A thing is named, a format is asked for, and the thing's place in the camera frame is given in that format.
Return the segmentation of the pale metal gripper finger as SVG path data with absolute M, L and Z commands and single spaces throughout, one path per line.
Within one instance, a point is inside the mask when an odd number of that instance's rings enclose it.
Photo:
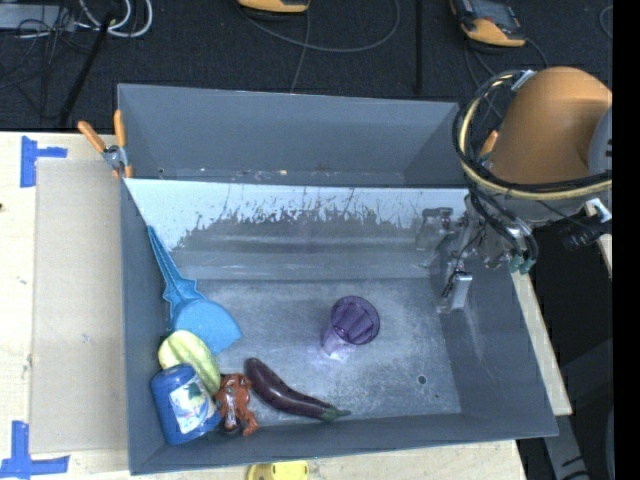
M 422 222 L 415 239 L 418 251 L 434 252 L 453 233 L 452 214 L 453 209 L 449 207 L 425 208 L 422 211 Z
M 466 304 L 473 281 L 473 274 L 460 269 L 454 269 L 447 277 L 439 300 L 439 311 L 450 313 L 462 310 Z

